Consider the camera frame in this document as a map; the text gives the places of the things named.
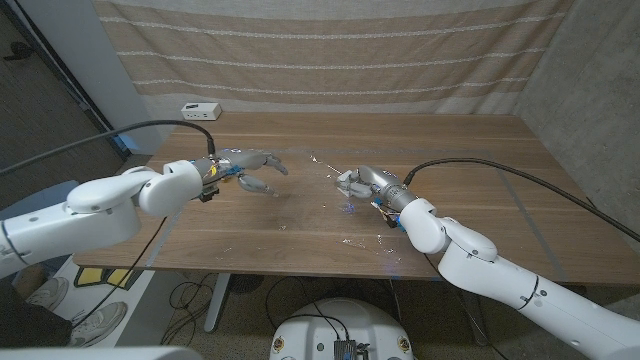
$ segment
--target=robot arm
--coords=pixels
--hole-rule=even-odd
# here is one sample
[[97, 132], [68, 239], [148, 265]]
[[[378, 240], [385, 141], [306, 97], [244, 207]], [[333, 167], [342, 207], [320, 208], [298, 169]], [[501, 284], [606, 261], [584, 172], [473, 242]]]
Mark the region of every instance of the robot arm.
[[166, 164], [162, 174], [137, 167], [84, 183], [64, 203], [0, 222], [0, 278], [53, 257], [126, 241], [141, 227], [135, 206], [149, 215], [169, 216], [191, 199], [211, 200], [222, 179], [236, 177], [247, 191], [275, 195], [264, 182], [245, 174], [263, 165], [287, 174], [269, 153], [234, 149], [213, 158]]
[[640, 322], [500, 257], [484, 235], [451, 218], [437, 218], [435, 207], [412, 194], [395, 175], [362, 166], [345, 172], [337, 186], [347, 196], [378, 196], [398, 211], [396, 220], [418, 251], [444, 252], [438, 269], [453, 285], [511, 306], [589, 358], [640, 356]]

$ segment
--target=shoe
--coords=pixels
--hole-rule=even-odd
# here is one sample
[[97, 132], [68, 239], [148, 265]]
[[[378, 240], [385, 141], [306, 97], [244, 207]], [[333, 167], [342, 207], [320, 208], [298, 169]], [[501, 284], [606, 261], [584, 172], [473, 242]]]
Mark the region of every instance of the shoe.
[[53, 278], [42, 284], [31, 296], [27, 298], [27, 303], [40, 305], [49, 311], [53, 311], [69, 290], [69, 281], [65, 278]]
[[88, 347], [106, 338], [127, 313], [127, 304], [111, 303], [94, 312], [71, 333], [70, 347]]

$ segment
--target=beige curtain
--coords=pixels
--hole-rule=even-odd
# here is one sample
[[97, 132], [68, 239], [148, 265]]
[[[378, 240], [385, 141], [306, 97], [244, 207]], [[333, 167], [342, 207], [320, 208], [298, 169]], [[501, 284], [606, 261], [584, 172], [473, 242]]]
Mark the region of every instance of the beige curtain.
[[111, 0], [96, 11], [154, 118], [509, 113], [572, 0]]

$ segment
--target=wooden table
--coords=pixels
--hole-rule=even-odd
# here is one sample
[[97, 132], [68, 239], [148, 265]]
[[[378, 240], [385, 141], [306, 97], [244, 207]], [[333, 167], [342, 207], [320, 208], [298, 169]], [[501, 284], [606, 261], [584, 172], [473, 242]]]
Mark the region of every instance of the wooden table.
[[[513, 116], [224, 113], [202, 123], [218, 149], [271, 151], [289, 169], [252, 172], [280, 196], [221, 184], [207, 203], [192, 201], [170, 217], [141, 268], [224, 273], [427, 279], [436, 276], [406, 234], [390, 229], [368, 202], [334, 186], [359, 165], [401, 178], [419, 163], [443, 157], [495, 160], [541, 177], [584, 199], [567, 173], [525, 124]], [[203, 136], [176, 128], [149, 166], [205, 155]], [[489, 237], [499, 254], [563, 283], [640, 284], [638, 256], [616, 231], [569, 201], [519, 177], [481, 165], [427, 168], [412, 191]], [[78, 254], [82, 266], [124, 268], [160, 223], [117, 246]]]

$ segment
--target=yellow object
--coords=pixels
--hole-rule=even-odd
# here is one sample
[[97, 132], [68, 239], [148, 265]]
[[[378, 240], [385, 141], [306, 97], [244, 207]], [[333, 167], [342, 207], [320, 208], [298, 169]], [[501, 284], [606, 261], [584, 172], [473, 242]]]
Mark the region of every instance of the yellow object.
[[89, 285], [102, 282], [102, 273], [104, 269], [83, 268], [80, 269], [76, 285]]
[[129, 281], [129, 278], [131, 277], [132, 273], [133, 273], [133, 271], [130, 272], [129, 274], [127, 274], [127, 270], [125, 270], [125, 269], [113, 270], [111, 275], [109, 275], [109, 278], [107, 279], [107, 282], [109, 284], [112, 284], [112, 285], [120, 284], [120, 287], [124, 287], [127, 284], [127, 281]]

